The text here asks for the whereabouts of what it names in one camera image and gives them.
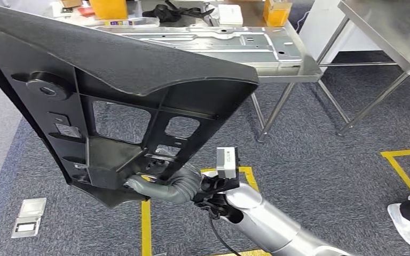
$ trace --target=yellow floor tape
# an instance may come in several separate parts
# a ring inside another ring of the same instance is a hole
[[[410,149],[408,150],[397,150],[397,151],[384,151],[381,152],[381,155],[389,161],[389,163],[392,165],[392,167],[395,169],[395,171],[398,173],[400,178],[403,180],[403,182],[408,186],[410,189],[410,177],[406,172],[401,168],[400,164],[395,160],[395,157],[398,156],[410,156]]]
[[[201,172],[214,171],[215,169],[201,169]],[[239,171],[245,174],[248,184],[255,190],[258,190],[257,182],[255,181],[254,174],[252,173],[252,167],[250,166],[240,166]],[[152,217],[150,213],[150,201],[141,202],[140,205],[141,212],[141,255],[142,256],[152,256]],[[263,250],[254,250],[247,252],[240,252],[243,256],[270,256],[271,254],[264,252]],[[227,256],[234,254],[222,254],[216,256]]]

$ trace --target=table leg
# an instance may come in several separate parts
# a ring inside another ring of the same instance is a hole
[[[277,102],[273,112],[271,112],[270,117],[268,118],[268,121],[266,121],[266,124],[262,128],[262,132],[257,139],[258,142],[263,142],[263,139],[268,134],[271,127],[273,126],[275,119],[279,115],[280,110],[282,110],[283,106],[285,105],[291,93],[293,92],[293,87],[295,87],[295,83],[289,83],[287,87],[285,88],[285,90],[282,92],[282,96]]]
[[[397,89],[401,83],[409,77],[408,73],[404,72],[401,74],[392,84],[389,85],[383,92],[376,97],[374,101],[372,101],[369,105],[367,105],[361,112],[359,112],[353,120],[345,125],[337,134],[344,135],[350,128],[353,128],[355,124],[357,124],[362,118],[364,118],[371,109],[373,109],[376,105],[378,105],[381,101],[383,101],[387,96],[389,96],[395,89]]]
[[[343,31],[343,29],[345,28],[346,24],[348,23],[348,21],[350,21],[350,18],[348,18],[347,16],[343,17],[342,22],[340,22],[340,24],[338,25],[337,29],[335,30],[335,32],[333,33],[333,35],[331,36],[331,38],[329,39],[328,43],[326,44],[326,46],[323,48],[323,50],[321,51],[320,55],[317,58],[317,63],[318,65],[321,64],[321,62],[323,61],[323,59],[325,58],[325,56],[328,54],[329,50],[331,49],[331,47],[334,45],[334,42],[337,40],[338,36],[340,35],[340,33]]]
[[[331,92],[328,90],[328,87],[326,87],[326,85],[323,83],[323,81],[321,81],[321,79],[318,80],[318,84],[320,85],[321,89],[325,92],[326,96],[328,96],[328,99],[332,102],[334,107],[337,109],[337,112],[342,116],[343,120],[345,120],[345,123],[349,123],[350,119],[345,114],[345,111],[343,111],[343,108],[340,106],[340,104],[337,102],[337,100],[334,98]]]
[[[265,127],[265,119],[263,118],[262,110],[260,109],[260,105],[258,104],[257,97],[255,96],[255,92],[250,95],[252,103],[254,104],[255,113],[257,114],[258,121],[260,122],[260,126]]]

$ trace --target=round hole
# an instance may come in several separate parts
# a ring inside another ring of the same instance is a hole
[[[50,89],[48,87],[42,87],[40,88],[40,91],[49,96],[54,96],[56,94],[56,92],[53,89]]]

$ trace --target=black cable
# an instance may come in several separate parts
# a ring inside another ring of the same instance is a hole
[[[224,242],[224,240],[221,238],[221,236],[219,236],[218,231],[216,230],[215,224],[213,223],[213,218],[211,217],[211,215],[208,215],[209,220],[210,220],[210,225],[211,225],[211,229],[213,230],[213,233],[215,233],[216,237],[218,238],[218,240],[231,252],[233,252],[236,256],[241,256],[241,254],[239,254],[237,251],[235,251],[234,249],[232,249],[228,244],[226,244]]]

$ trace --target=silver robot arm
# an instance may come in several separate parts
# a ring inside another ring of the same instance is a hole
[[[167,185],[138,176],[128,186],[140,194],[177,204],[193,201],[214,219],[224,219],[273,256],[350,255],[318,239],[248,184],[239,182],[238,151],[218,148],[215,172],[200,178],[200,170],[185,165]]]
[[[239,188],[224,194],[227,203],[240,211],[242,217],[221,218],[273,256],[350,255],[301,228],[248,184],[241,183]]]

